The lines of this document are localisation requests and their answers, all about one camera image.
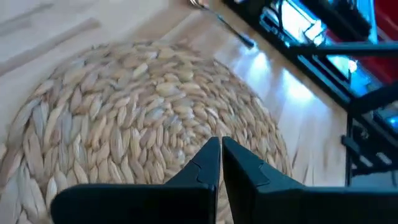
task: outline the black stand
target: black stand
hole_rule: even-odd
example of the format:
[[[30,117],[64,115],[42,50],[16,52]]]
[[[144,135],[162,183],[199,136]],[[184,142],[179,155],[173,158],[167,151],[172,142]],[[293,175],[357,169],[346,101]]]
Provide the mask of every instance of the black stand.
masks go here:
[[[348,162],[356,165],[353,170],[351,170],[351,165],[347,165],[347,177],[398,169],[398,134],[377,113],[373,113],[372,116],[367,114],[398,100],[398,83],[357,97],[351,91],[347,79],[342,78],[344,75],[334,65],[325,60],[325,56],[331,54],[397,56],[397,43],[373,45],[366,42],[363,36],[358,34],[356,29],[324,0],[301,0],[301,2],[316,14],[322,22],[326,23],[328,28],[341,40],[361,41],[363,43],[321,45],[318,47],[301,45],[288,33],[280,32],[278,21],[273,20],[267,12],[263,12],[263,8],[269,7],[269,2],[244,0],[243,3],[236,3],[234,0],[223,1],[344,108],[348,112],[350,126],[353,126],[352,122],[356,121],[366,130],[366,134],[370,138],[354,141],[354,132],[351,134],[351,131],[348,131],[348,135],[342,138],[342,143],[347,147],[348,157],[352,156],[352,159],[348,158]],[[244,5],[250,5],[250,2],[257,2],[256,7],[260,7],[260,9],[248,11]]]

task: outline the woven texture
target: woven texture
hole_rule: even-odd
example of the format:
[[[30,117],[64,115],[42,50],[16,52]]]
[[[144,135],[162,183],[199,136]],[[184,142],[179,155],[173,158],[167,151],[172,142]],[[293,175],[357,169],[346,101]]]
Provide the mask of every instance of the woven texture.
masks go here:
[[[291,175],[260,99],[228,69],[179,45],[100,45],[58,66],[0,146],[0,223],[50,223],[63,189],[163,184],[211,136],[231,136]],[[223,176],[218,221],[232,222]]]

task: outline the light wood surface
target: light wood surface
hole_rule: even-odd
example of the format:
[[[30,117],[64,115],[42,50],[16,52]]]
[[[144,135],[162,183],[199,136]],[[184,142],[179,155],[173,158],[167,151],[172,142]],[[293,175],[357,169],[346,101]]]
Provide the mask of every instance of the light wood surface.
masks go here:
[[[245,48],[215,16],[184,0],[46,1],[40,10],[35,7],[43,1],[32,0],[30,7],[18,8],[24,1],[7,0],[5,7],[13,14],[0,20],[0,67],[8,68],[0,72],[0,139],[6,138],[7,127],[29,93],[60,61],[103,42],[160,39],[215,57],[245,80],[278,122],[296,180],[344,185],[344,110],[220,2],[213,2],[212,8],[253,37],[258,49]],[[88,19],[96,25],[77,29]],[[13,67],[6,63],[18,57],[23,60]]]

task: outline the woven placemat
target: woven placemat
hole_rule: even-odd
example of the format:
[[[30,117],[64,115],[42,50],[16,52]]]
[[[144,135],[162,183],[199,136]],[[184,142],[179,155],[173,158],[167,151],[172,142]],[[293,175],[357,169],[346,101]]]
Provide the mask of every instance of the woven placemat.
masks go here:
[[[93,47],[57,67],[11,124],[0,223],[50,223],[52,199],[76,184],[163,184],[211,136],[291,175],[269,112],[217,61],[158,42]],[[217,220],[232,222],[220,184]]]

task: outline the red object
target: red object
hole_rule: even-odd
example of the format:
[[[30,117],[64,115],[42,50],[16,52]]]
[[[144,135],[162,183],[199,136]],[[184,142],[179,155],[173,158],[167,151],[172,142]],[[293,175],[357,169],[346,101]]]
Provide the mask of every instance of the red object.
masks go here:
[[[398,1],[374,0],[377,36],[379,41],[398,40]],[[328,36],[339,40],[330,32]],[[361,65],[369,70],[384,84],[398,80],[398,58],[361,57],[357,58]]]

